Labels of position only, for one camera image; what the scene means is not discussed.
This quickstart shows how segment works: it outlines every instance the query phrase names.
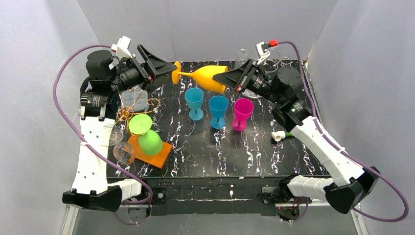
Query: orange board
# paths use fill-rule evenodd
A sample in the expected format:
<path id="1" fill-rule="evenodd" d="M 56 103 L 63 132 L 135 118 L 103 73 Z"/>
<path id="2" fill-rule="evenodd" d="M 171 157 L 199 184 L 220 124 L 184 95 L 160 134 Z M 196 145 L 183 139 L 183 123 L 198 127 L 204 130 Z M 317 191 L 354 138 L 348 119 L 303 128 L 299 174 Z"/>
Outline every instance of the orange board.
<path id="1" fill-rule="evenodd" d="M 134 149 L 136 158 L 148 163 L 150 165 L 153 165 L 158 168 L 163 168 L 164 164 L 167 161 L 167 158 L 169 157 L 171 150 L 173 149 L 173 146 L 169 143 L 163 142 L 163 148 L 161 149 L 160 153 L 154 155 L 154 156 L 148 156 L 145 155 L 140 148 L 140 145 L 138 144 L 137 137 L 131 136 L 128 140 L 128 143 L 131 144 L 131 146 Z"/>

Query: lime green wine glass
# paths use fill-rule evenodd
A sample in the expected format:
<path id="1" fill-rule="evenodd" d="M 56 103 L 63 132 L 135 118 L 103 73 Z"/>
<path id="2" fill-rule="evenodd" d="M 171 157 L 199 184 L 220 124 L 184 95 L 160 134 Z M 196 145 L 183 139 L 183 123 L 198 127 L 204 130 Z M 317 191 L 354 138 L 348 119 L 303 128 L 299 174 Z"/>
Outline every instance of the lime green wine glass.
<path id="1" fill-rule="evenodd" d="M 138 144 L 143 153 L 148 156 L 158 154 L 163 148 L 163 141 L 154 130 L 151 130 L 153 121 L 147 114 L 139 114 L 133 117 L 128 123 L 130 132 L 138 136 Z"/>

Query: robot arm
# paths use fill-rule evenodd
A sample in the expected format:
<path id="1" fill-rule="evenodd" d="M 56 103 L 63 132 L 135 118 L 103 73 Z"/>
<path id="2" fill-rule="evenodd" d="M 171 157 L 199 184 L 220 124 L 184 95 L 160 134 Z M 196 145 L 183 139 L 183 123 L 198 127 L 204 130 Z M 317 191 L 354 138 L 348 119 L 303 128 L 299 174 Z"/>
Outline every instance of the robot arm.
<path id="1" fill-rule="evenodd" d="M 330 179 L 289 176 L 279 184 L 280 195 L 286 200 L 301 196 L 318 198 L 337 211 L 348 213 L 371 192 L 378 177 L 343 156 L 344 149 L 323 128 L 323 134 L 319 132 L 315 120 L 321 127 L 320 122 L 311 116 L 311 110 L 297 96 L 300 90 L 307 89 L 297 69 L 286 66 L 274 79 L 267 78 L 262 63 L 269 56 L 268 48 L 276 45 L 274 40 L 257 44 L 258 61 L 249 59 L 240 68 L 216 74 L 213 80 L 239 93 L 249 89 L 275 104 L 272 114 L 277 122 L 304 143 L 332 176 Z M 324 135 L 339 150 L 331 146 Z"/>
<path id="2" fill-rule="evenodd" d="M 168 80 L 164 75 L 176 69 L 175 65 L 152 55 L 142 45 L 138 46 L 138 51 L 145 62 L 139 64 L 128 50 L 130 41 L 124 36 L 111 47 L 119 59 L 118 65 L 107 50 L 94 51 L 88 56 L 89 77 L 81 88 L 79 108 L 81 133 L 87 143 L 81 143 L 71 190 L 63 193 L 62 201 L 66 204 L 115 212 L 123 200 L 141 194 L 142 185 L 134 179 L 108 184 L 107 164 L 86 146 L 90 144 L 106 158 L 120 102 L 118 93 L 140 84 L 151 92 Z M 85 91 L 88 82 L 92 88 Z"/>

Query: pink wine glass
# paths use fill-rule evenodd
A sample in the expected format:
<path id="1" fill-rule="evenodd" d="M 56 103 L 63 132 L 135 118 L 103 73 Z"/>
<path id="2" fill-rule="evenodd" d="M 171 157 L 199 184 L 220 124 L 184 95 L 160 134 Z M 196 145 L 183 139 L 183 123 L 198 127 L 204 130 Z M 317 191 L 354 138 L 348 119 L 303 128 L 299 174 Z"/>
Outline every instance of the pink wine glass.
<path id="1" fill-rule="evenodd" d="M 247 127 L 246 120 L 252 115 L 254 104 L 252 101 L 242 98 L 235 102 L 233 114 L 235 119 L 232 121 L 232 128 L 235 131 L 243 131 Z"/>

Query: black tabletop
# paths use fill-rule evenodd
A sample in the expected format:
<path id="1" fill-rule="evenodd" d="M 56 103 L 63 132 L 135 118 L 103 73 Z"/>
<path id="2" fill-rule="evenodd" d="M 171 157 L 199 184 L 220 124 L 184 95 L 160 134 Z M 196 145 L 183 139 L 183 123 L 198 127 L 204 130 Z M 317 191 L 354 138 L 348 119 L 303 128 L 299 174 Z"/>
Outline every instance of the black tabletop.
<path id="1" fill-rule="evenodd" d="M 281 66 L 297 67 L 296 62 L 289 65 L 272 67 L 271 61 L 266 62 L 266 71 L 271 77 Z M 226 65 L 232 68 L 233 62 L 184 62 L 182 71 L 193 72 L 205 65 Z M 109 159 L 122 168 L 139 177 L 227 177 L 227 176 L 283 176 L 292 173 L 304 175 L 328 174 L 322 164 L 311 152 L 295 138 L 286 138 L 276 143 L 271 139 L 271 132 L 283 130 L 273 119 L 271 110 L 273 104 L 265 99 L 253 100 L 254 113 L 247 120 L 248 127 L 243 132 L 235 132 L 231 127 L 234 119 L 233 106 L 242 96 L 226 89 L 224 96 L 229 100 L 225 116 L 226 125 L 222 129 L 210 126 L 212 115 L 209 112 L 208 101 L 219 93 L 210 92 L 203 88 L 204 117 L 192 121 L 188 112 L 190 109 L 184 99 L 185 92 L 199 87 L 188 76 L 182 76 L 177 85 L 169 82 L 149 97 L 161 100 L 161 107 L 149 114 L 153 119 L 152 129 L 157 131 L 161 139 L 173 145 L 173 151 L 163 169 L 135 160 L 133 164 L 122 165 L 116 161 L 109 149 Z M 112 167 L 107 168 L 108 177 L 124 177 Z"/>

